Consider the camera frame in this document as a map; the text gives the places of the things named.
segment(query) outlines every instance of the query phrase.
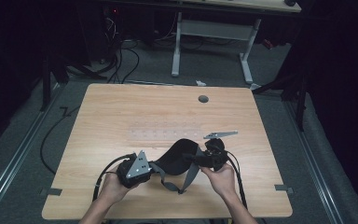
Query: forearm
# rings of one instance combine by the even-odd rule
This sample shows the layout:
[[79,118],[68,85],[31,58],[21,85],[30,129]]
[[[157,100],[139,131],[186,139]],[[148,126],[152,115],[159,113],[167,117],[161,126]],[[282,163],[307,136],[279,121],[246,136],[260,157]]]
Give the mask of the forearm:
[[95,200],[92,202],[87,213],[80,220],[80,224],[100,224],[106,213],[109,211],[110,205],[102,200]]
[[249,211],[243,206],[237,194],[230,194],[223,197],[229,213],[237,224],[257,224]]

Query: table top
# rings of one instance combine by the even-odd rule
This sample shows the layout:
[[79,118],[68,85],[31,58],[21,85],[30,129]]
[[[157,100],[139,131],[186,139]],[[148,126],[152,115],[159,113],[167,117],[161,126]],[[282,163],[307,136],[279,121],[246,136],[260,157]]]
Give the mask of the table top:
[[301,7],[296,3],[293,7],[287,6],[283,0],[182,0],[188,3],[211,4],[227,7],[245,7],[265,9],[281,12],[300,12]]
[[[199,97],[209,101],[201,103]],[[98,175],[117,157],[144,150],[157,160],[180,138],[205,150],[205,136],[238,131],[223,137],[226,150],[240,164],[249,211],[255,217],[289,217],[292,207],[260,118],[254,96],[245,88],[91,84],[42,216],[45,219],[81,219],[89,208]],[[186,174],[166,176],[182,186]],[[187,191],[178,195],[160,184],[159,175],[131,190],[108,212],[107,218],[223,218],[230,214],[199,172]]]

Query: gray carpet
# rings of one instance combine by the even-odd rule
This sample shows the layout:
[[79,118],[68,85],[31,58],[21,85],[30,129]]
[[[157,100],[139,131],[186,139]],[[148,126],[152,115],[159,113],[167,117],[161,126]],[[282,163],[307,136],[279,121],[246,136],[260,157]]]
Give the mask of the gray carpet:
[[[197,43],[184,47],[196,46]],[[253,47],[249,63],[255,83],[266,84],[275,78],[289,48],[290,46],[284,46],[268,50],[259,45]],[[171,77],[172,46],[151,48],[140,44],[133,50],[139,54],[140,62],[136,70],[128,77],[129,82],[136,80],[195,86],[196,80],[201,80],[208,86],[249,87],[243,80],[238,55],[222,50],[213,51],[213,45],[204,45],[197,50],[183,49],[179,77]],[[128,50],[122,52],[123,64],[119,72],[120,78],[123,78],[137,61],[132,52]],[[71,81],[62,87],[62,93],[48,112],[40,131],[31,144],[29,154],[0,202],[0,223],[77,223],[76,220],[48,221],[41,217],[46,196],[41,196],[39,193],[42,188],[50,187],[53,175],[42,164],[39,149],[48,130],[62,118],[61,107],[68,107],[69,111],[80,105],[86,88],[92,82],[96,81],[88,77],[71,76]],[[283,183],[294,190],[294,193],[289,194],[294,210],[293,215],[288,218],[266,218],[267,223],[330,223],[305,163],[296,128],[291,123],[291,117],[287,114],[281,98],[276,91],[268,91],[256,95],[255,99],[280,168]],[[356,194],[324,137],[323,129],[309,99],[307,104],[304,124],[310,145],[337,199],[338,208],[342,210],[344,222],[358,223]],[[21,139],[38,115],[40,106],[41,85],[38,85],[32,97],[13,117],[10,126],[0,139],[0,174],[5,170]],[[47,164],[54,170],[58,167],[75,119],[76,113],[64,119],[46,139],[44,155]]]

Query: metal bracket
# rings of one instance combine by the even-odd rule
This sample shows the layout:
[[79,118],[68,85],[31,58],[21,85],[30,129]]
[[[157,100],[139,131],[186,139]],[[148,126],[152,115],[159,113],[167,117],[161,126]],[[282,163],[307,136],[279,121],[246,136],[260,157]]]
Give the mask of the metal bracket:
[[136,177],[137,175],[143,175],[149,173],[151,169],[152,168],[150,168],[149,166],[149,162],[147,161],[145,152],[141,150],[139,152],[138,157],[135,159],[135,162],[132,164],[132,167],[127,172],[126,177],[132,178]]
[[203,138],[204,139],[221,138],[221,137],[225,137],[225,136],[229,136],[229,135],[233,135],[233,134],[237,134],[237,133],[238,133],[238,131],[227,132],[227,133],[210,133]]

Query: gray strap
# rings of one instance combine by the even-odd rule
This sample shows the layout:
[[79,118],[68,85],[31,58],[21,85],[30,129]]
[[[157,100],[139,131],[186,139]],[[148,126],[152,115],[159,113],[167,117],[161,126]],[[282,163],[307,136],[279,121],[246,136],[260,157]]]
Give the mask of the gray strap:
[[159,176],[161,177],[161,184],[168,190],[170,191],[179,191],[179,188],[176,187],[176,185],[174,185],[171,182],[165,182],[165,172],[159,167],[157,166],[155,163],[150,162],[149,165],[152,167],[152,169],[156,172],[159,173]]
[[[200,147],[197,148],[196,156],[204,156],[202,153]],[[186,189],[190,184],[193,182],[193,180],[196,178],[197,174],[199,173],[199,166],[196,165],[194,162],[191,163],[190,168],[188,168],[185,183],[182,186],[182,189],[180,189],[178,192],[179,194],[185,193]]]

